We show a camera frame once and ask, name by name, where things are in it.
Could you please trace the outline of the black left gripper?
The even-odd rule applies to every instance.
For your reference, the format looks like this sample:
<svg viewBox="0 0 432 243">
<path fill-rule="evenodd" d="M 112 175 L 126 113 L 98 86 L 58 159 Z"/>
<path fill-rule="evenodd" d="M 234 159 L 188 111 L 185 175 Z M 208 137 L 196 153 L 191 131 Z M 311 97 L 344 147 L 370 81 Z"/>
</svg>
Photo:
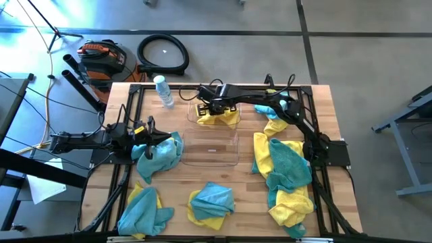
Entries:
<svg viewBox="0 0 432 243">
<path fill-rule="evenodd" d="M 140 124 L 137 128 L 134 128 L 130 132 L 130 138 L 132 145 L 138 146 L 141 144 L 146 144 L 146 148 L 144 149 L 144 156 L 147 159 L 152 159 L 152 147 L 157 146 L 168 138 L 171 138 L 171 134 L 156 129 L 155 119 L 152 115 L 148 117 L 147 125 L 148 129 L 145 124 Z"/>
</svg>

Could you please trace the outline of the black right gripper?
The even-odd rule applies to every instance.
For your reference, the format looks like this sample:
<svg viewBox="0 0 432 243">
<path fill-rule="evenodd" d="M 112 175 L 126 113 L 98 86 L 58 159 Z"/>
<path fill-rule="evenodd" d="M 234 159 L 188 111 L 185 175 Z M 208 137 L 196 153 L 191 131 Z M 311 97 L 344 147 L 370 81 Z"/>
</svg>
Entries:
<svg viewBox="0 0 432 243">
<path fill-rule="evenodd" d="M 223 115 L 224 113 L 235 113 L 237 112 L 236 105 L 226 105 L 219 101 L 213 101 L 208 104 L 200 103 L 196 105 L 196 115 L 198 117 L 209 115 Z"/>
</svg>

